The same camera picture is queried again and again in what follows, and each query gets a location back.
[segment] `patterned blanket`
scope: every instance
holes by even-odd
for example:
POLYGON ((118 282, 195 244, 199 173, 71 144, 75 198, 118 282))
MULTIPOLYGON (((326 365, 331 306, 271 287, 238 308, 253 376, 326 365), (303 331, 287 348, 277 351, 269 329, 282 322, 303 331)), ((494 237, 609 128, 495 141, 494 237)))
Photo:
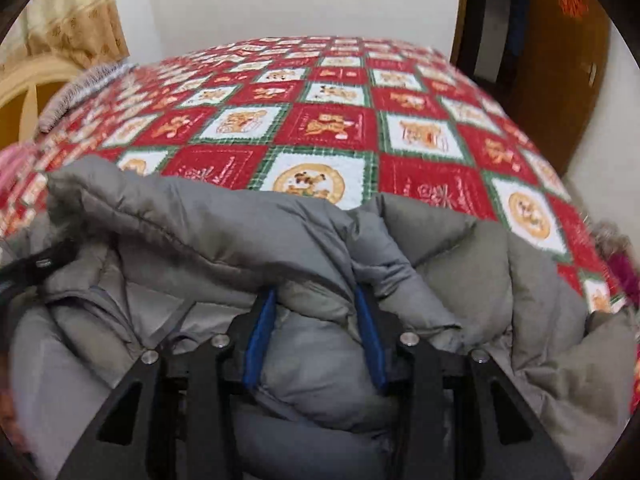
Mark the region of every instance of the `patterned blanket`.
POLYGON ((144 175, 340 208, 384 191, 500 221, 551 254, 590 310, 610 309, 606 267, 551 165, 493 99, 429 48, 311 36, 174 57, 85 101, 41 149, 0 204, 0 235, 44 208, 48 171, 95 152, 144 175))

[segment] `beige curtain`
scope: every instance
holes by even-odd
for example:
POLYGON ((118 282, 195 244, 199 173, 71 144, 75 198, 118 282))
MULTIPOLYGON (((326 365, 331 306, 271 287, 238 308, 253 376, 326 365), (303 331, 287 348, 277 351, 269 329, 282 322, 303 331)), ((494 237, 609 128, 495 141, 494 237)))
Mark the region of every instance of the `beige curtain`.
POLYGON ((31 0, 0 44, 0 72, 46 52, 84 68, 128 56, 115 0, 31 0))

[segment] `silver screw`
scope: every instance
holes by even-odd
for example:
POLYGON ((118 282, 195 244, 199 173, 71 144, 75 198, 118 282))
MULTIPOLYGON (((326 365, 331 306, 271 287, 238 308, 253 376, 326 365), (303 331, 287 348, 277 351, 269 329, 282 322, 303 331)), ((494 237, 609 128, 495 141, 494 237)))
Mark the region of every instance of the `silver screw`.
POLYGON ((420 342, 420 336, 415 332, 403 332, 400 342, 405 346, 416 346, 420 342))
POLYGON ((471 358, 478 364, 484 364, 489 362, 491 356, 481 348, 475 348, 471 351, 471 358))
POLYGON ((160 356, 158 355, 158 352, 156 352, 155 350, 147 350, 142 354, 142 356, 140 357, 140 360, 145 365, 152 365, 153 363, 158 361, 159 357, 160 356))
POLYGON ((218 334, 211 338, 211 344, 216 348, 224 348, 231 342, 229 336, 226 334, 218 334))

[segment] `door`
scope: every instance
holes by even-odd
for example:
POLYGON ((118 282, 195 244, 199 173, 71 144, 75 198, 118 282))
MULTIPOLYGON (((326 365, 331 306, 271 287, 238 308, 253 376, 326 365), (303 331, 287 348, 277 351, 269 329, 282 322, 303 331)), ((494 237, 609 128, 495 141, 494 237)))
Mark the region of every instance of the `door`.
POLYGON ((506 108, 563 175, 600 91, 610 21, 597 0, 530 0, 528 20, 506 108))

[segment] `gray down coat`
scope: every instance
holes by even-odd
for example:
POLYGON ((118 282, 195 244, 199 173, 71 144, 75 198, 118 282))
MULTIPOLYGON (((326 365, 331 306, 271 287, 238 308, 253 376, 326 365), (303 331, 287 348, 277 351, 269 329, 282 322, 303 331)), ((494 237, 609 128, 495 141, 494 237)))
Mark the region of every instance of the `gray down coat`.
POLYGON ((248 478, 383 479, 397 407, 367 372, 356 282, 438 348, 489 351, 577 479, 622 432, 632 316, 586 328, 586 304, 553 261, 496 222, 386 194, 345 212, 140 177, 96 156, 52 174, 49 191, 48 214, 2 243, 5 264, 84 226, 78 258, 33 296, 12 338, 18 422, 44 478, 185 299, 196 304, 175 351, 224 332, 269 284, 278 317, 261 386, 234 414, 248 478))

